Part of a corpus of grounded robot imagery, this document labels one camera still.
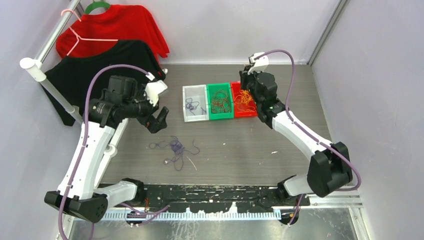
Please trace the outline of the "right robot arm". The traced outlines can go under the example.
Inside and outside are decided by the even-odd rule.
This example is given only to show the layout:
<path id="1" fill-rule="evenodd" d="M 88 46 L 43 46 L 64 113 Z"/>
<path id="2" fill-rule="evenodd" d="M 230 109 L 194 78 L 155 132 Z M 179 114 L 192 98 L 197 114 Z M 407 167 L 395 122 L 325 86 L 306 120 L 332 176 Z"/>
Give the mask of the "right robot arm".
<path id="1" fill-rule="evenodd" d="M 291 205 L 301 194 L 323 198 L 353 180 L 347 146 L 319 136 L 296 118 L 278 99 L 273 74 L 242 70 L 239 75 L 241 88 L 252 95 L 260 121 L 286 137 L 309 161 L 307 173 L 290 176 L 278 184 L 281 204 Z"/>

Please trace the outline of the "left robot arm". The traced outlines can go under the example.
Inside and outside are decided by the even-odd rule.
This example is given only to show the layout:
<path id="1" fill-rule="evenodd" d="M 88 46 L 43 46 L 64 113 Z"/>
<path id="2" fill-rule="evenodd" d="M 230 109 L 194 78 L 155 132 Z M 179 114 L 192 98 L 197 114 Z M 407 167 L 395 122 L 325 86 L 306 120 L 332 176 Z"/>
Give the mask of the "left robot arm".
<path id="1" fill-rule="evenodd" d="M 64 214 L 99 222 L 109 208 L 129 202 L 141 206 L 146 200 L 142 181 L 124 178 L 100 187 L 108 164 L 129 119 L 137 119 L 152 134 L 167 127 L 167 107 L 159 107 L 159 96 L 167 90 L 162 80 L 138 84 L 134 78 L 113 75 L 101 97 L 91 99 L 88 118 L 81 126 L 79 149 L 57 190 L 48 191 L 44 201 Z"/>

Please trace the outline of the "red plastic bin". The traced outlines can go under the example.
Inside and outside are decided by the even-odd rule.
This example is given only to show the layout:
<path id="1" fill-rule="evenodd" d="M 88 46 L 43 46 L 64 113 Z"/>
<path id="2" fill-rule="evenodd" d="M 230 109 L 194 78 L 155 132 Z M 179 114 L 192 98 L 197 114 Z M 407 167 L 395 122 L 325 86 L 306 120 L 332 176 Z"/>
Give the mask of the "red plastic bin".
<path id="1" fill-rule="evenodd" d="M 231 82 L 230 87 L 234 105 L 234 117 L 256 117 L 258 115 L 256 103 L 249 91 L 241 89 L 241 83 L 238 81 Z"/>

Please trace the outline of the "white plastic bin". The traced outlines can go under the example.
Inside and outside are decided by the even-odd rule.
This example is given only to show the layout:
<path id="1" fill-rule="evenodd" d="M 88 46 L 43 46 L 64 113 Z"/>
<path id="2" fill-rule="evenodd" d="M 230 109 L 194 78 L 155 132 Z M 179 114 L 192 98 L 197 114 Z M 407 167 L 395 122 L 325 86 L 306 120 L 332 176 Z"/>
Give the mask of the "white plastic bin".
<path id="1" fill-rule="evenodd" d="M 182 87 L 182 110 L 186 123 L 209 121 L 207 85 L 186 85 Z"/>

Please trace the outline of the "green plastic bin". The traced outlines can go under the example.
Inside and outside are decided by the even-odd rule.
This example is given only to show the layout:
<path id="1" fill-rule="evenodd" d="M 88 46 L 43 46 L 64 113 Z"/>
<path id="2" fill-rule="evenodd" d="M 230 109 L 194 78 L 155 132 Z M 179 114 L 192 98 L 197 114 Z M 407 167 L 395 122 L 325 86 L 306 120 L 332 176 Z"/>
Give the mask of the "green plastic bin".
<path id="1" fill-rule="evenodd" d="M 211 121 L 234 118 L 234 103 L 229 82 L 207 84 L 206 93 Z"/>

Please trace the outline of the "black t-shirt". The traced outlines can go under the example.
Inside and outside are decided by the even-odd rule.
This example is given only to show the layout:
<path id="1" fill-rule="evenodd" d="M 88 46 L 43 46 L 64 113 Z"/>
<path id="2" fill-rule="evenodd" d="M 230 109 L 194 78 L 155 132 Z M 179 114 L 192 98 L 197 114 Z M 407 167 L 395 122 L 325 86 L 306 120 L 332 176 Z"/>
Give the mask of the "black t-shirt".
<path id="1" fill-rule="evenodd" d="M 85 110 L 86 95 L 93 77 L 101 69 L 111 65 L 132 65 L 150 72 L 157 80 L 165 81 L 166 75 L 162 71 L 156 57 L 147 43 L 141 40 L 119 40 L 110 49 L 89 57 L 65 56 L 56 66 L 45 72 L 47 80 L 72 105 L 79 108 L 79 114 Z M 91 99 L 99 99 L 102 90 L 108 87 L 110 76 L 124 76 L 137 80 L 137 88 L 146 85 L 148 79 L 145 74 L 130 68 L 114 68 L 102 73 L 96 80 Z M 64 107 L 42 86 L 45 94 L 52 103 L 63 125 L 72 127 L 75 119 Z"/>

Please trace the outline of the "red t-shirt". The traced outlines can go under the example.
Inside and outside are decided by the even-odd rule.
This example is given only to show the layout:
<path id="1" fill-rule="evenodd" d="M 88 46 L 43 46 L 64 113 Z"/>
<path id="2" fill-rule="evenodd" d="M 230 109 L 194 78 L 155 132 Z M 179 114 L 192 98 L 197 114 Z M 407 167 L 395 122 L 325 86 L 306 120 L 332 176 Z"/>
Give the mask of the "red t-shirt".
<path id="1" fill-rule="evenodd" d="M 139 40 L 148 45 L 157 61 L 170 53 L 153 15 L 142 5 L 112 4 L 103 13 L 83 14 L 80 18 L 81 22 L 76 20 L 71 27 L 83 38 Z M 75 42 L 75 35 L 66 29 L 56 40 L 56 52 L 61 58 L 91 58 L 102 55 L 117 43 L 81 40 L 67 56 Z"/>

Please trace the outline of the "pink hanger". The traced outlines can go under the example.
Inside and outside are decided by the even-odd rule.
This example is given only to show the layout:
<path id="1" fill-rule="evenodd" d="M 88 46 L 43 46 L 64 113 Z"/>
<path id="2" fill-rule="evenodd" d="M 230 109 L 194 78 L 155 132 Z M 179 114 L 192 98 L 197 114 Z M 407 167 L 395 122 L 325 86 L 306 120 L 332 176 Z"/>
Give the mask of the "pink hanger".
<path id="1" fill-rule="evenodd" d="M 81 18 L 77 15 L 77 13 L 74 10 L 71 9 L 63 9 L 60 13 L 61 16 L 64 15 L 64 13 L 71 13 L 76 16 L 77 20 L 81 22 Z M 71 49 L 67 52 L 66 56 L 70 56 L 72 51 L 77 47 L 80 41 L 90 41 L 90 42 L 117 42 L 118 39 L 102 39 L 102 38 L 86 38 L 81 37 L 71 26 L 69 27 L 70 31 L 74 34 L 76 42 L 71 47 Z"/>

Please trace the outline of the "white clothes rack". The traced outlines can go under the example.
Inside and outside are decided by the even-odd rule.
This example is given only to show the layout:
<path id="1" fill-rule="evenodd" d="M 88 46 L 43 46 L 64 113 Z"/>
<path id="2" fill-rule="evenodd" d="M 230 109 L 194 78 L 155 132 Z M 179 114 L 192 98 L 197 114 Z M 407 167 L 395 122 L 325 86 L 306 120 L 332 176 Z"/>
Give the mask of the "white clothes rack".
<path id="1" fill-rule="evenodd" d="M 71 15 L 75 15 L 79 18 L 82 15 L 83 7 L 79 0 L 71 0 L 66 9 L 61 13 L 61 17 L 56 27 L 51 32 L 46 43 L 42 47 L 38 56 L 33 59 L 30 57 L 25 57 L 20 60 L 20 67 L 26 70 L 34 80 L 41 84 L 41 86 L 61 105 L 61 107 L 69 114 L 76 123 L 79 125 L 84 125 L 84 118 L 79 114 L 79 108 L 77 106 L 71 105 L 69 101 L 57 90 L 56 87 L 47 79 L 45 73 L 41 70 L 43 62 L 52 47 L 54 46 L 56 40 L 58 39 L 60 33 L 64 30 L 67 22 L 69 21 Z M 99 166 L 94 170 L 95 178 L 92 186 L 97 188 L 100 184 L 100 180 L 104 176 L 106 168 L 117 152 L 117 146 L 121 139 L 121 136 L 127 127 L 128 119 L 124 119 L 119 123 L 117 130 L 115 130 L 114 135 L 111 137 L 108 145 L 105 148 L 105 151 L 102 155 L 102 159 L 99 161 Z"/>

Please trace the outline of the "green hanger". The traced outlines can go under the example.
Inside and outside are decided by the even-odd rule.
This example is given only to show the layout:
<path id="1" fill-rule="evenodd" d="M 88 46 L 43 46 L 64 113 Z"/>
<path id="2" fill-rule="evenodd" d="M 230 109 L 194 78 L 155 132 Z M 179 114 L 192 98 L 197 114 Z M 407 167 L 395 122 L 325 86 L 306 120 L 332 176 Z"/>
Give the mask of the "green hanger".
<path id="1" fill-rule="evenodd" d="M 103 0 L 98 0 L 95 1 L 93 0 L 92 3 L 90 3 L 84 10 L 84 14 L 85 15 L 89 15 L 92 11 L 94 11 L 95 9 L 99 9 L 99 8 L 105 8 L 108 9 L 111 7 L 111 4 L 103 1 Z"/>

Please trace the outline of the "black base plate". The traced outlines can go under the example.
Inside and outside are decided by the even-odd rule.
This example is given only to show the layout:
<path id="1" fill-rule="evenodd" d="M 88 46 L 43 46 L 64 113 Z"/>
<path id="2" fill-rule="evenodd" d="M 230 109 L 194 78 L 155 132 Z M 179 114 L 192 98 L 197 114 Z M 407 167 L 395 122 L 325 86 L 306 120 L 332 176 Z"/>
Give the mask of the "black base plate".
<path id="1" fill-rule="evenodd" d="M 125 204 L 147 207 L 157 212 L 168 207 L 169 213 L 270 213 L 277 207 L 296 207 L 297 197 L 283 198 L 277 186 L 259 185 L 184 185 L 146 184 L 141 198 Z"/>

